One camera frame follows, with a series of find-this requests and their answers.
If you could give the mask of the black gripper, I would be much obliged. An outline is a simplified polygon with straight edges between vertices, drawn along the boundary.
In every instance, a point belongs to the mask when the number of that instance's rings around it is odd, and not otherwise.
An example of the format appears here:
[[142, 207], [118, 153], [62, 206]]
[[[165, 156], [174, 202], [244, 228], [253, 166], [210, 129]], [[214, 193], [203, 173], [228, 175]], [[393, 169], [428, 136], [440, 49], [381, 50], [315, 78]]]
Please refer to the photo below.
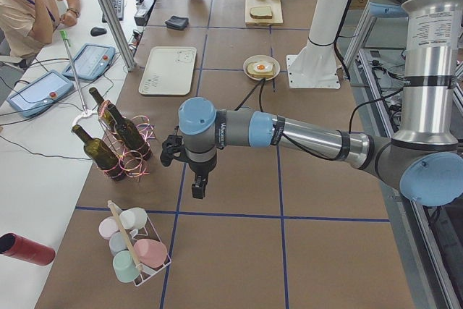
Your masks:
[[193, 198], [204, 198], [208, 182], [208, 175], [216, 167], [216, 160], [210, 159], [206, 162], [189, 161], [190, 169], [195, 173], [195, 181], [192, 183]]

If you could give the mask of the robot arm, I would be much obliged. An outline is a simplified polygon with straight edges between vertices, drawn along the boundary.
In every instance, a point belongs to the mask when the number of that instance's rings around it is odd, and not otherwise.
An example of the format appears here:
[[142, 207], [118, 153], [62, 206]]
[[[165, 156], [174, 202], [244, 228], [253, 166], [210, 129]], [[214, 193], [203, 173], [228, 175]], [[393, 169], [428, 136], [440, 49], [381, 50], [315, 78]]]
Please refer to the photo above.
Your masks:
[[346, 161], [408, 200], [443, 206], [462, 195], [462, 158], [450, 132], [462, 0], [371, 0], [408, 16], [402, 115], [391, 138], [326, 130], [240, 108], [218, 110], [196, 97], [179, 108], [179, 159], [195, 173], [192, 193], [203, 198], [216, 151], [228, 145], [284, 145], [329, 161]]

